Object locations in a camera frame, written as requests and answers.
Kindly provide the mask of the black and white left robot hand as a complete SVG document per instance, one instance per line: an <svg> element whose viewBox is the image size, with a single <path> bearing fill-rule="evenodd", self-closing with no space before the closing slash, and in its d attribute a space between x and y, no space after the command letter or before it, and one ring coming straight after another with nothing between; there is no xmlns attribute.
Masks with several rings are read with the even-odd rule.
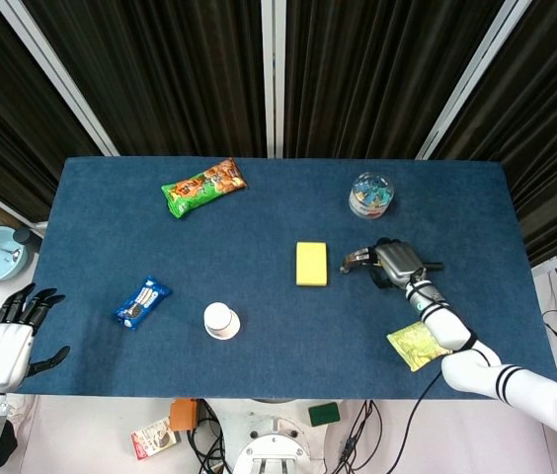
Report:
<svg viewBox="0 0 557 474"><path fill-rule="evenodd" d="M32 362L35 338L49 310L65 299L54 287L34 292L32 282L8 296L0 306L0 394L15 392L22 382L61 364L68 346L44 360Z"/></svg>

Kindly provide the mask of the silver and black right robot hand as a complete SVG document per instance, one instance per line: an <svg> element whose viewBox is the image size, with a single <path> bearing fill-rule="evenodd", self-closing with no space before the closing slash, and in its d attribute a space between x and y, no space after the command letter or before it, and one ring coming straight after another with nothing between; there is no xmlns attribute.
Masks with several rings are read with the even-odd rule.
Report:
<svg viewBox="0 0 557 474"><path fill-rule="evenodd" d="M382 238L369 247L368 252L371 264L369 274L380 289L405 289L410 282L427 276L426 265L406 242Z"/></svg>

